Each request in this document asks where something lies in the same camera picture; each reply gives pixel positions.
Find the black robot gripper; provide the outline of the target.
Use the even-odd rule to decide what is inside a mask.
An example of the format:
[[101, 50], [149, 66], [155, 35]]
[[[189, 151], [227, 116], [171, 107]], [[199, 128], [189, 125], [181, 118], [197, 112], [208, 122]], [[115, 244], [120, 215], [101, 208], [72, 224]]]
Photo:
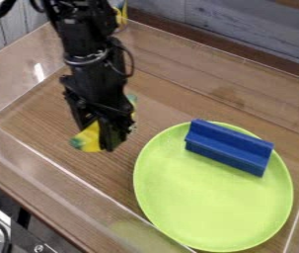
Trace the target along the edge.
[[[132, 73], [127, 72], [123, 57], [95, 59], [67, 57], [64, 62], [71, 70], [68, 75], [60, 77], [64, 100], [77, 128], [84, 130], [97, 120], [97, 116], [89, 110], [87, 102], [79, 97], [89, 102], [115, 101], [121, 94], [125, 95], [124, 88]], [[129, 117], [113, 119], [101, 117], [97, 122], [101, 148], [112, 152], [127, 140], [132, 120]]]

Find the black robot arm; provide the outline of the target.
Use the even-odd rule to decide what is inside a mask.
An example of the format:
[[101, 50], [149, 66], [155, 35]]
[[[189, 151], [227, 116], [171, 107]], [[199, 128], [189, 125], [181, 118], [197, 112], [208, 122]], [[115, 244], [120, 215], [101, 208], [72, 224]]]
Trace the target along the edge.
[[136, 110], [124, 93], [135, 74], [135, 59], [115, 37], [117, 9], [108, 0], [28, 1], [49, 19], [69, 68], [59, 77], [79, 128], [69, 144], [84, 152], [111, 152], [132, 132]]

